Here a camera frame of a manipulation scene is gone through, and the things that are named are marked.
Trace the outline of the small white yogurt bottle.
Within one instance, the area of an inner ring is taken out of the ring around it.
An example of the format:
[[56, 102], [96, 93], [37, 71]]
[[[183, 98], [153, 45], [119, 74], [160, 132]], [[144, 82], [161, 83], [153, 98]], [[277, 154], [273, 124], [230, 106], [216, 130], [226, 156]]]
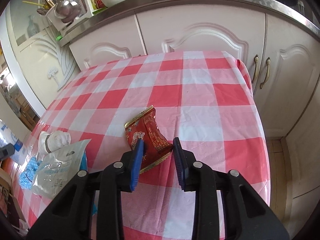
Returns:
[[15, 153], [10, 158], [18, 163], [23, 165], [28, 154], [28, 150], [23, 142], [18, 139], [11, 131], [11, 129], [1, 120], [1, 147], [13, 144], [15, 148]]

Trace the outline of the blue mesh cloth bundle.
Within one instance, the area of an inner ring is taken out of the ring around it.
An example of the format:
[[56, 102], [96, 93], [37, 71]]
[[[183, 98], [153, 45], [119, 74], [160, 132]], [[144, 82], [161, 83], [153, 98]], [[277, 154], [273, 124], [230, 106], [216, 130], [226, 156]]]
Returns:
[[41, 161], [38, 161], [36, 157], [31, 157], [27, 163], [24, 171], [19, 176], [19, 185], [23, 189], [30, 190], [33, 184], [33, 178], [41, 164]]

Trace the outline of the white cloth bundle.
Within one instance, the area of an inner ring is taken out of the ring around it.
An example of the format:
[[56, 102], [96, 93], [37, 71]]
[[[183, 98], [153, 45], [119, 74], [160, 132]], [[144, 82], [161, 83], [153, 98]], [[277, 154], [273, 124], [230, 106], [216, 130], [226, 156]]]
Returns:
[[41, 131], [38, 143], [39, 154], [46, 155], [70, 144], [71, 135], [68, 132], [54, 131], [48, 133]]

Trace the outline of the white wet wipes pack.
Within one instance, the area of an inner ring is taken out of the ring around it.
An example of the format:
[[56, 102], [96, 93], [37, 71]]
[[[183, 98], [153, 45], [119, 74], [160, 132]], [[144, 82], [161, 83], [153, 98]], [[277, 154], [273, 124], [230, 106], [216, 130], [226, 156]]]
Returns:
[[34, 175], [32, 193], [54, 199], [79, 171], [87, 171], [86, 147], [89, 142], [85, 139], [46, 155]]

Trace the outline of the red snack wrapper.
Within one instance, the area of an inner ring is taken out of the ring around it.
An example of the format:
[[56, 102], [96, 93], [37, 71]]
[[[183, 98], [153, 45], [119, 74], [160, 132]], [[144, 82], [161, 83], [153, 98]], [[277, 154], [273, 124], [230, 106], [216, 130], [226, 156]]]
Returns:
[[139, 139], [144, 141], [140, 173], [144, 173], [168, 158], [173, 145], [160, 132], [156, 122], [156, 109], [149, 106], [125, 123], [125, 136], [131, 149]]

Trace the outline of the white kitchen cabinets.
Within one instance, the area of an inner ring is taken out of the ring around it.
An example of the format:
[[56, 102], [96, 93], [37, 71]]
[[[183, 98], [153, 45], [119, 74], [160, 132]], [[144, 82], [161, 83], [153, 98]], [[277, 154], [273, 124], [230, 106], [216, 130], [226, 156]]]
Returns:
[[222, 50], [246, 65], [268, 137], [286, 135], [319, 77], [319, 42], [268, 13], [226, 5], [180, 5], [123, 15], [70, 44], [81, 70], [108, 61], [182, 51]]

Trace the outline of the frosted glass sliding door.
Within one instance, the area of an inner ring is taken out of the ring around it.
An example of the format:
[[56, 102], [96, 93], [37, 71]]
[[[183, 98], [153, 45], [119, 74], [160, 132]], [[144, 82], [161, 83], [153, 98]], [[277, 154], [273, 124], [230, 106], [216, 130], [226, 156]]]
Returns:
[[1, 14], [1, 46], [14, 81], [38, 116], [80, 69], [46, 16], [40, 0], [10, 0]]

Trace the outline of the steel ladle bowl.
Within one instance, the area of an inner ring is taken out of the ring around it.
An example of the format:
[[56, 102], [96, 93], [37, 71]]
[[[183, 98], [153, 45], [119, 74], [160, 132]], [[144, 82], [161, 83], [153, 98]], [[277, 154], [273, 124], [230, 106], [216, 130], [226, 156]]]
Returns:
[[62, 23], [72, 22], [81, 12], [81, 7], [76, 1], [64, 0], [55, 6], [54, 14]]

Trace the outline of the white dish rack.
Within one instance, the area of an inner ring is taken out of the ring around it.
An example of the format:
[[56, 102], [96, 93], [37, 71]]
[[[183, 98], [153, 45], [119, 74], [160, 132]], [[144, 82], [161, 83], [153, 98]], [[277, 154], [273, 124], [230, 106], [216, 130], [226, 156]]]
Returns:
[[37, 13], [65, 36], [71, 29], [94, 15], [91, 0], [44, 0]]

